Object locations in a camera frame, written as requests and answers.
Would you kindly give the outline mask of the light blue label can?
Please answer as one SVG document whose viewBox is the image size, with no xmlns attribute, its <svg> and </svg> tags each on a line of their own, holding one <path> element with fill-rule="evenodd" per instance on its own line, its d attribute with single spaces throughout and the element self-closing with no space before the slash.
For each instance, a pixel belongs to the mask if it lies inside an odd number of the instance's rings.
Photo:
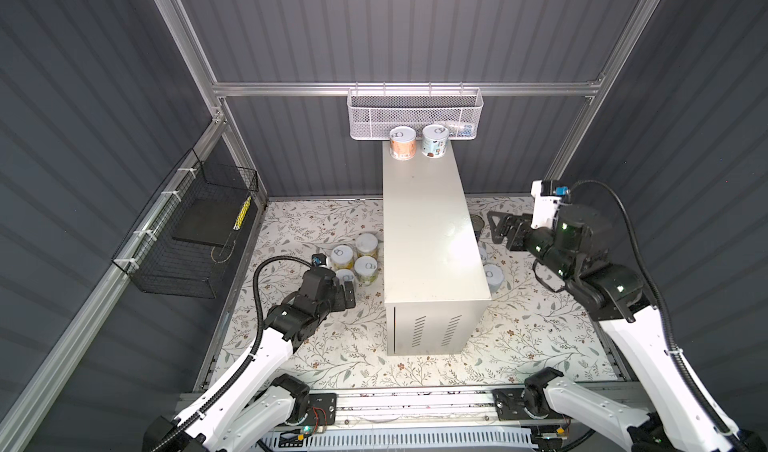
<svg viewBox="0 0 768 452">
<path fill-rule="evenodd" d="M 351 285 L 352 287 L 355 287 L 357 284 L 357 279 L 355 274 L 349 269 L 338 270 L 336 272 L 336 277 L 339 283 L 344 287 L 346 287 L 347 285 Z"/>
</svg>

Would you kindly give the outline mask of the white label can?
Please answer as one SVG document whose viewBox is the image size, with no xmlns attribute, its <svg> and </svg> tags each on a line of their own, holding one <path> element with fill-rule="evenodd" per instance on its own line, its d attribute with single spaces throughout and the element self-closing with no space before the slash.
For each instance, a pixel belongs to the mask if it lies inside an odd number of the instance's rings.
<svg viewBox="0 0 768 452">
<path fill-rule="evenodd" d="M 485 264 L 483 266 L 483 271 L 490 292 L 496 293 L 505 282 L 503 270 L 497 265 Z"/>
</svg>

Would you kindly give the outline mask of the teal label can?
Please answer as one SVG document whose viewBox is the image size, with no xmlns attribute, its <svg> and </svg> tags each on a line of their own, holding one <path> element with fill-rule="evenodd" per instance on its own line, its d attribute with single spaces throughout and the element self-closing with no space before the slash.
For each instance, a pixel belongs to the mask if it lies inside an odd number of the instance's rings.
<svg viewBox="0 0 768 452">
<path fill-rule="evenodd" d="M 422 130 L 421 152 L 427 158 L 441 158 L 445 155 L 450 139 L 450 130 L 441 124 L 431 124 Z"/>
</svg>

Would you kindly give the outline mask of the orange label can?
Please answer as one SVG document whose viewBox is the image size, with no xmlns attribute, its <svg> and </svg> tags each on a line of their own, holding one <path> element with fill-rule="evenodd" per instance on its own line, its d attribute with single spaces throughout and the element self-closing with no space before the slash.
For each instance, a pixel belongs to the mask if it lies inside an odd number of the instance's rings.
<svg viewBox="0 0 768 452">
<path fill-rule="evenodd" d="M 398 126 L 389 132 L 390 155 L 397 161 L 409 161 L 416 154 L 416 131 L 408 126 Z"/>
</svg>

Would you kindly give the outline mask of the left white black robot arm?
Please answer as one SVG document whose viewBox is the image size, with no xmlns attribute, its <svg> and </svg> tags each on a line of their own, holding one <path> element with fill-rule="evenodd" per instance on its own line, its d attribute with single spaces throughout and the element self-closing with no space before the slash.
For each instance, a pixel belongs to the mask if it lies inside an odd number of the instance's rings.
<svg viewBox="0 0 768 452">
<path fill-rule="evenodd" d="M 356 297 L 353 283 L 341 281 L 325 255 L 302 264 L 299 289 L 257 311 L 249 348 L 191 405 L 153 421 L 143 450 L 247 451 L 274 428 L 298 426 L 309 416 L 309 386 L 275 373 L 330 314 L 354 308 Z"/>
</svg>

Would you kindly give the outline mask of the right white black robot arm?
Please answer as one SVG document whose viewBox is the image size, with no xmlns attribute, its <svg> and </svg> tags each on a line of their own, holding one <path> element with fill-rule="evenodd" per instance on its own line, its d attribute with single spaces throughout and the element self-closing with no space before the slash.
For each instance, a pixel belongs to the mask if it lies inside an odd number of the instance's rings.
<svg viewBox="0 0 768 452">
<path fill-rule="evenodd" d="M 600 434 L 625 451 L 764 451 L 764 440 L 740 428 L 706 390 L 677 344 L 668 306 L 639 250 L 632 221 L 621 212 L 636 268 L 609 261 L 612 225 L 588 206 L 573 203 L 575 189 L 557 180 L 535 181 L 530 214 L 490 212 L 491 239 L 527 252 L 562 281 L 596 328 L 618 347 L 653 408 L 630 408 L 545 367 L 512 397 L 494 391 L 497 414 L 522 411 L 533 420 L 561 416 Z"/>
</svg>

